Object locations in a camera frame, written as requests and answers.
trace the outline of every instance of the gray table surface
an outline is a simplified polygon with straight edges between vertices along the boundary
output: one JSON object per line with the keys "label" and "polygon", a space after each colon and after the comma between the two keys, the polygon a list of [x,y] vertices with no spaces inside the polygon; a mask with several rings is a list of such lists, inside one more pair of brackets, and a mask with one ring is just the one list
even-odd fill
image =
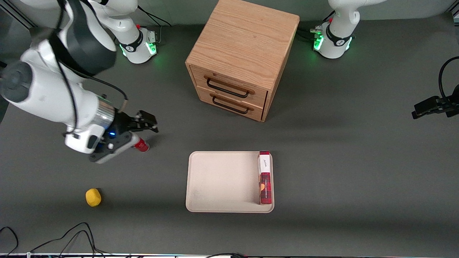
{"label": "gray table surface", "polygon": [[[459,53],[450,16],[361,22],[339,60],[296,38],[265,123],[198,100],[184,61],[201,30],[164,27],[151,61],[133,65],[118,53],[98,76],[126,91],[129,114],[158,118],[159,134],[141,134],[152,145],[145,154],[90,163],[64,145],[63,124],[10,105],[0,125],[0,225],[17,231],[20,252],[87,221],[109,252],[459,255],[459,118],[410,114],[439,94],[438,70]],[[445,71],[448,93],[458,68]],[[121,103],[103,85],[85,88]],[[266,149],[274,158],[272,213],[186,210],[190,153]],[[104,195],[97,208],[84,200],[93,187]],[[0,240],[0,252],[13,246],[7,234]],[[89,250],[83,238],[69,249]]]}

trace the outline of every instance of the label on box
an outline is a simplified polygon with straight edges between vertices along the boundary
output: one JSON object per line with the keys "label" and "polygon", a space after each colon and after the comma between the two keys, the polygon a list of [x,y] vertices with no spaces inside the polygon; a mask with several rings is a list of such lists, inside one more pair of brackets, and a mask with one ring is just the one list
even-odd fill
{"label": "label on box", "polygon": [[260,156],[258,156],[258,172],[260,174],[271,172],[271,156],[268,151],[260,151]]}

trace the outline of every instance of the green led light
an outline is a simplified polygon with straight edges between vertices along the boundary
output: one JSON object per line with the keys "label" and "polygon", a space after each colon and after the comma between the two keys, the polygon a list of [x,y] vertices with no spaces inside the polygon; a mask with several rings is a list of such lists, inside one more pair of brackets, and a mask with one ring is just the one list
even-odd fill
{"label": "green led light", "polygon": [[145,45],[147,46],[148,51],[150,52],[151,55],[156,54],[156,45],[155,45],[155,43],[145,42]]}
{"label": "green led light", "polygon": [[352,37],[349,39],[349,43],[347,44],[346,50],[349,49],[349,46],[351,45]]}
{"label": "green led light", "polygon": [[123,49],[123,47],[121,46],[121,44],[119,45],[119,47],[121,48],[121,51],[123,52],[123,56],[126,56],[126,53],[124,52],[124,49]]}
{"label": "green led light", "polygon": [[322,42],[324,41],[324,37],[320,35],[314,42],[314,49],[319,50],[322,46]]}

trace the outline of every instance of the black drawer handle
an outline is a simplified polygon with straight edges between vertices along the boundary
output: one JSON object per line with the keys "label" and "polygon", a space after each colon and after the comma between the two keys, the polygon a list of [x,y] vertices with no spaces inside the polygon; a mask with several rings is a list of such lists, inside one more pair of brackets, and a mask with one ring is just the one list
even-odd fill
{"label": "black drawer handle", "polygon": [[233,96],[236,96],[236,97],[239,97],[239,98],[243,98],[243,99],[247,98],[247,97],[249,96],[249,94],[253,94],[250,90],[246,90],[246,94],[245,94],[245,95],[238,94],[238,93],[232,92],[232,91],[230,91],[230,90],[226,90],[226,89],[223,89],[223,88],[220,88],[220,87],[217,87],[217,86],[215,86],[215,85],[210,84],[210,81],[211,81],[211,80],[213,80],[214,82],[216,82],[216,83],[218,83],[218,84],[225,85],[225,86],[230,87],[230,88],[234,88],[234,86],[207,77],[207,86],[209,86],[209,87],[212,88],[212,89],[216,89],[216,90],[222,91],[222,92],[224,92],[224,93],[228,93],[228,94],[231,94],[231,95],[233,95]]}
{"label": "black drawer handle", "polygon": [[246,108],[245,111],[241,111],[241,110],[235,109],[235,108],[233,108],[233,107],[229,107],[229,106],[227,106],[227,105],[225,105],[225,104],[216,102],[216,101],[215,101],[216,98],[217,98],[217,96],[213,96],[213,97],[212,97],[212,102],[213,102],[215,105],[217,105],[217,106],[224,107],[224,108],[228,108],[228,109],[230,109],[230,110],[232,110],[232,111],[234,111],[234,112],[238,112],[239,114],[243,114],[243,115],[249,113],[249,108],[248,108],[248,107]]}

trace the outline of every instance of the wooden drawer cabinet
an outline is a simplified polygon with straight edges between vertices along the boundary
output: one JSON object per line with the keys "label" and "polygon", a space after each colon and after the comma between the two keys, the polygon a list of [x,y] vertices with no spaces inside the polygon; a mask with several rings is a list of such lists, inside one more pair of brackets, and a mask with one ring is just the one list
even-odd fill
{"label": "wooden drawer cabinet", "polygon": [[186,67],[201,101],[265,121],[299,17],[241,0],[220,0]]}

